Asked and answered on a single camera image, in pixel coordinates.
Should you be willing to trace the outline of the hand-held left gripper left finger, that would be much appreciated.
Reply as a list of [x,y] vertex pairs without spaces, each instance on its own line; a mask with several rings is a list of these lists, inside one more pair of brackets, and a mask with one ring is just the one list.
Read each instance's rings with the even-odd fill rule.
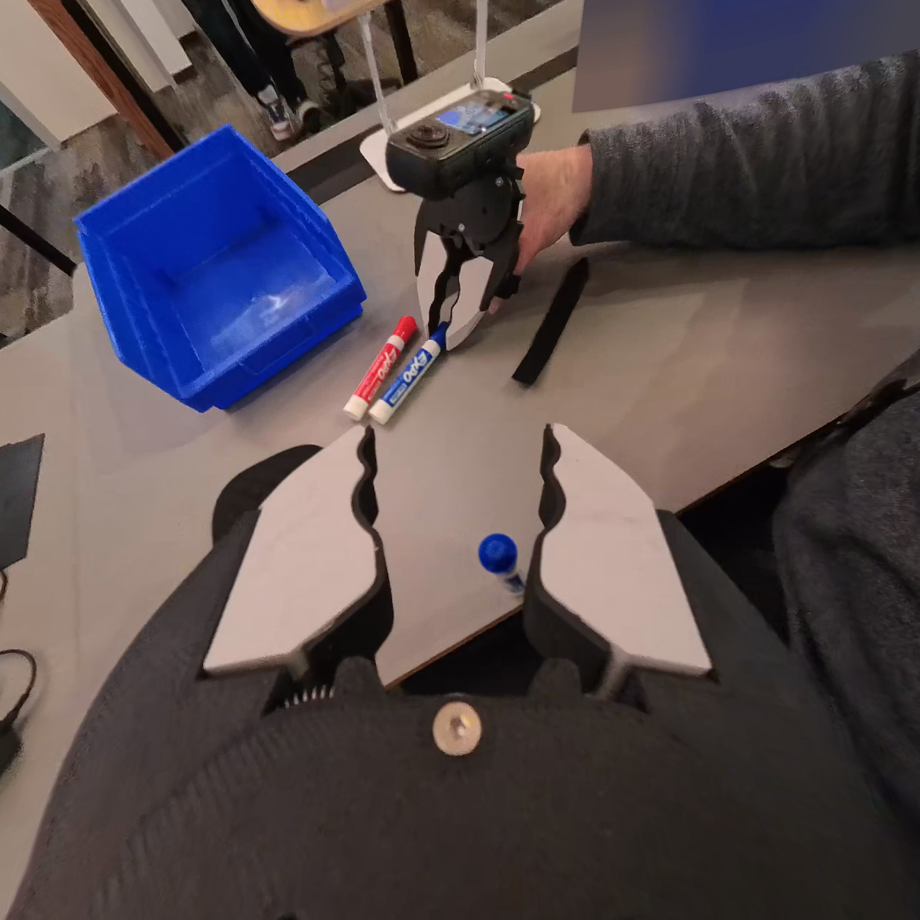
[[355,427],[260,502],[211,646],[209,676],[286,668],[334,677],[374,661],[394,625],[380,535],[374,430]]

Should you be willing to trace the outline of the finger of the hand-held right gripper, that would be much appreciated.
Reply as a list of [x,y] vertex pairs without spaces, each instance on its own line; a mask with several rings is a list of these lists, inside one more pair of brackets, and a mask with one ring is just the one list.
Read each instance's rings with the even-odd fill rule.
[[461,256],[462,236],[439,236],[426,231],[416,278],[420,326],[425,331],[433,331],[442,323],[447,323],[451,331],[459,328]]
[[488,309],[493,297],[490,282],[494,268],[492,260],[477,256],[464,261],[456,277],[448,282],[448,294],[442,305],[446,351],[458,348]]

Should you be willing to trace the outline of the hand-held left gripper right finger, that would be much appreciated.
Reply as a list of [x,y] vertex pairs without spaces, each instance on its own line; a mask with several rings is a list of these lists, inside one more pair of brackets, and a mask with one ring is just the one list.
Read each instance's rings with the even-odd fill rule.
[[546,425],[523,629],[581,694],[617,696],[632,673],[706,679],[714,666],[650,497],[568,426]]

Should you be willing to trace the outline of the blue dry erase marker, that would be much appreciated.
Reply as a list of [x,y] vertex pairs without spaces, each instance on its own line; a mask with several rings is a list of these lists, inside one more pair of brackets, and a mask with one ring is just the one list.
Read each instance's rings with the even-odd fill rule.
[[431,338],[420,347],[385,394],[369,409],[369,415],[374,421],[379,424],[387,423],[417,387],[423,375],[443,353],[449,325],[448,321],[438,325]]
[[519,569],[519,552],[511,536],[493,533],[480,542],[477,556],[483,569],[512,595],[522,596],[525,581]]

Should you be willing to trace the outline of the red dry erase marker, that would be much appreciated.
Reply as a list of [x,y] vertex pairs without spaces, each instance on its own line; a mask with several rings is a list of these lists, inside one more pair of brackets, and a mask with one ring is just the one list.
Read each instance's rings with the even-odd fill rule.
[[354,421],[364,418],[371,402],[397,363],[407,343],[414,337],[418,324],[412,316],[402,316],[391,335],[385,340],[380,351],[361,382],[349,397],[343,410]]

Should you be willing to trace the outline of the person's right forearm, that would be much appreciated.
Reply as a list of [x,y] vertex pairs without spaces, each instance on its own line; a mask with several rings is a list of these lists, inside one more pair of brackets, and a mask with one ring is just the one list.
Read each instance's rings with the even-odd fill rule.
[[919,56],[903,52],[584,132],[592,191],[574,245],[767,250],[919,236]]

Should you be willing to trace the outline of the person's right hand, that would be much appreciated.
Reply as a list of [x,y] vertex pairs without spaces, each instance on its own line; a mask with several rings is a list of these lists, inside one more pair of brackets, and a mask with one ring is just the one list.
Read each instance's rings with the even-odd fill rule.
[[592,193],[592,151],[588,144],[519,155],[523,169],[523,229],[515,274],[566,236],[588,207]]

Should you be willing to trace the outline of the clear acrylic stand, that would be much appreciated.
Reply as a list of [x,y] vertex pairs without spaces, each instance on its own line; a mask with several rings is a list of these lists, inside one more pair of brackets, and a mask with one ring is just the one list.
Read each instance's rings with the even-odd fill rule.
[[[474,91],[487,88],[486,57],[488,45],[488,18],[489,2],[477,1],[475,59],[473,76],[469,84],[470,89],[466,92],[467,95]],[[395,132],[397,132],[398,128],[397,121],[394,121],[394,119],[391,118],[387,109],[387,102],[382,85],[382,79],[374,53],[370,12],[366,11],[359,15],[358,22],[362,36],[365,60],[368,65],[372,84],[374,87],[374,96],[376,100],[379,121],[385,133],[385,138],[388,140]]]

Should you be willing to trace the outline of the wooden stool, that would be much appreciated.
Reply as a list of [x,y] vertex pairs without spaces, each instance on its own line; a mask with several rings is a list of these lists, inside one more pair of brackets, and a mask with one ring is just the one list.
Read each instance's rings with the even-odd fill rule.
[[272,28],[294,40],[321,38],[382,8],[403,84],[419,78],[406,14],[400,1],[253,1],[252,4]]

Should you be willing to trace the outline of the blue plastic bin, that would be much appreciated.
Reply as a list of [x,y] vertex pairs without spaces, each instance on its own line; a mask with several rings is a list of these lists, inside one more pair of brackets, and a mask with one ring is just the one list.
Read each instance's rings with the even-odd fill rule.
[[232,407],[362,316],[328,216],[230,125],[74,224],[116,357],[198,412]]

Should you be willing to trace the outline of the person's torso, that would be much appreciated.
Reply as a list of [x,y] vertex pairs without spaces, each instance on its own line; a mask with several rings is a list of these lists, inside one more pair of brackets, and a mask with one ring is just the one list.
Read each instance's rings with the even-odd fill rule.
[[917,351],[803,443],[773,538],[791,645],[917,841]]

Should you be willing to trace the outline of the black cushioned pad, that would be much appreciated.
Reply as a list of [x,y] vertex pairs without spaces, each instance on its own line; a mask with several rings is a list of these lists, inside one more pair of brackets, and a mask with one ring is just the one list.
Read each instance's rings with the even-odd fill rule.
[[1,569],[26,558],[45,435],[1,448]]

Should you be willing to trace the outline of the black metal bar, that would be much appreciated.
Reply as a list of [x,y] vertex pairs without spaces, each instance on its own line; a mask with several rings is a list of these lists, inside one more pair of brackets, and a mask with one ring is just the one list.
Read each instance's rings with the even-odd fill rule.
[[77,265],[63,251],[54,246],[49,240],[41,236],[34,228],[26,224],[10,212],[4,205],[0,207],[1,226],[9,234],[15,236],[20,242],[38,253],[43,259],[61,270],[68,277],[73,277]]

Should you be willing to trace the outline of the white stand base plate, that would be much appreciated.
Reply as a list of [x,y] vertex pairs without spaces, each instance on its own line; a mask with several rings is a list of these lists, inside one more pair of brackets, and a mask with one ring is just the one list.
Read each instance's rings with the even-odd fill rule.
[[479,178],[512,167],[530,143],[539,107],[488,77],[487,88],[470,86],[397,121],[388,140],[383,130],[360,144],[364,159],[385,186],[422,199],[446,199]]

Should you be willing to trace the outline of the brown wooden door frame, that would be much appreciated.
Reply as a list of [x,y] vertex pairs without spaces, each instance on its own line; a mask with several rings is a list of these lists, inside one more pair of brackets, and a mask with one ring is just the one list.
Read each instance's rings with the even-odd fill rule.
[[187,146],[187,140],[157,107],[80,2],[29,1],[29,6],[157,161],[163,162]]

